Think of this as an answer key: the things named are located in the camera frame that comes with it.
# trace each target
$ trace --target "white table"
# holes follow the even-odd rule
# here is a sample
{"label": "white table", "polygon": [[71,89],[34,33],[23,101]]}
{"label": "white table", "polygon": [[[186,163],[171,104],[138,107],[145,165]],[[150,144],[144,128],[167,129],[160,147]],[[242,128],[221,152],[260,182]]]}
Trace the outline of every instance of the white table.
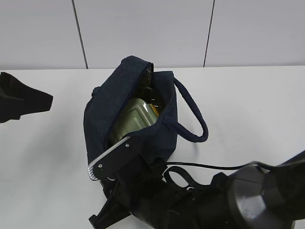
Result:
{"label": "white table", "polygon": [[[210,136],[202,144],[179,137],[171,161],[277,165],[305,149],[305,66],[172,70],[197,102]],[[106,198],[87,174],[83,111],[92,89],[112,72],[8,71],[52,94],[54,101],[49,112],[0,125],[0,228],[92,228],[88,217],[100,211]],[[180,96],[178,114],[188,129],[201,133]],[[187,170],[204,184],[218,172]],[[296,225],[301,229],[305,222]],[[150,227],[128,217],[111,228]]]}

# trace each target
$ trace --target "metal tin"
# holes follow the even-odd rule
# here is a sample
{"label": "metal tin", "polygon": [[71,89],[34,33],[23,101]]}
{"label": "metal tin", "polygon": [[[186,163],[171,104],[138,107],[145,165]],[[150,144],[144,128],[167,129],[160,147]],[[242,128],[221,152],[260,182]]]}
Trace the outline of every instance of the metal tin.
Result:
{"label": "metal tin", "polygon": [[114,125],[110,141],[116,144],[126,134],[151,126],[157,119],[158,116],[154,110],[144,100],[131,99]]}

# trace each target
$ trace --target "bag strap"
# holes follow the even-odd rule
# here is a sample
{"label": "bag strap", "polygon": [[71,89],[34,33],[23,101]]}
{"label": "bag strap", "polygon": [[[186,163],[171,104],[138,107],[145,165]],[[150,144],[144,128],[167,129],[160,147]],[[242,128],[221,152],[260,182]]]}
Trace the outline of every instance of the bag strap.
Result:
{"label": "bag strap", "polygon": [[191,133],[189,130],[187,130],[184,126],[182,126],[180,123],[178,123],[176,120],[174,120],[172,117],[165,116],[163,123],[166,124],[169,128],[174,130],[177,134],[179,134],[184,139],[190,141],[190,142],[205,142],[208,138],[209,131],[208,127],[206,126],[206,123],[202,117],[202,114],[197,106],[197,104],[194,102],[193,98],[187,91],[187,89],[183,86],[182,83],[180,83],[176,78],[173,79],[173,82],[175,86],[178,88],[180,94],[182,95],[183,99],[186,101],[188,106],[190,107],[193,114],[196,116],[197,120],[199,121],[203,134],[201,136],[197,136],[193,133]]}

